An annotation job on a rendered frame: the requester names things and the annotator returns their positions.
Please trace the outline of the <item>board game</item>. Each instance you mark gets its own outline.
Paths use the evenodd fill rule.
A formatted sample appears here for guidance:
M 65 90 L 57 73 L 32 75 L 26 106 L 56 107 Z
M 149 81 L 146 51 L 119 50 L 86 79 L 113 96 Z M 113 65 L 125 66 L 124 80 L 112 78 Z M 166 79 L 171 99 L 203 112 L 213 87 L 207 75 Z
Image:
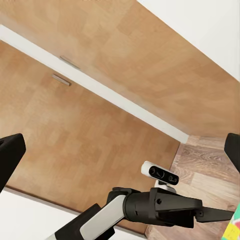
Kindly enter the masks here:
M 240 203 L 221 240 L 240 240 Z

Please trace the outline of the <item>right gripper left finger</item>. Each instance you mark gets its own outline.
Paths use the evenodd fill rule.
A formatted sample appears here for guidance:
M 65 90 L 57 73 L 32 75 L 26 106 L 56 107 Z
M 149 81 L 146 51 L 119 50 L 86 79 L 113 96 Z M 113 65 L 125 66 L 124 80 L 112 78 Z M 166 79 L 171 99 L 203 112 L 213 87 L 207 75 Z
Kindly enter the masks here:
M 26 153 L 22 133 L 0 138 L 0 193 Z

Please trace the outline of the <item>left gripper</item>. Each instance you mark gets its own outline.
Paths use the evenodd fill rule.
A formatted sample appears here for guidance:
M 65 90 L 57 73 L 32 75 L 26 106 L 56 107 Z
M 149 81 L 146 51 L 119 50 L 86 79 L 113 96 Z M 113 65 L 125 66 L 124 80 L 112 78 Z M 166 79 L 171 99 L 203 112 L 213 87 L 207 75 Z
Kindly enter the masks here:
M 231 210 L 205 207 L 202 199 L 182 196 L 160 187 L 140 193 L 135 209 L 144 224 L 192 229 L 194 217 L 198 223 L 204 224 L 230 221 L 235 214 Z

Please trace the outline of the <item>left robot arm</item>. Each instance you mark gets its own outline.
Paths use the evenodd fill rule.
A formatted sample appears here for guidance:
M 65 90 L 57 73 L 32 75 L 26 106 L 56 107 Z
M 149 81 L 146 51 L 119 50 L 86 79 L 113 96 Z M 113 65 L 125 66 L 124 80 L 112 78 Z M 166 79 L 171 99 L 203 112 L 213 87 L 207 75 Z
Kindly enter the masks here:
M 165 227 L 194 228 L 198 223 L 230 221 L 235 212 L 203 206 L 202 199 L 176 194 L 179 177 L 150 161 L 144 162 L 141 172 L 156 179 L 147 192 L 132 188 L 114 187 L 102 208 L 94 204 L 45 240 L 109 240 L 114 226 L 121 220 Z

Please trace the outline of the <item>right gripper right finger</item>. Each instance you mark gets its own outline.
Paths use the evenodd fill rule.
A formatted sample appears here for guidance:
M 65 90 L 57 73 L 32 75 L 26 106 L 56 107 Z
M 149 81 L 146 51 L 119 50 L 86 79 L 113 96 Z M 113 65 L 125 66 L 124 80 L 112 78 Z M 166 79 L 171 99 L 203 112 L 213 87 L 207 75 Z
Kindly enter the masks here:
M 228 133 L 224 151 L 240 173 L 240 135 Z

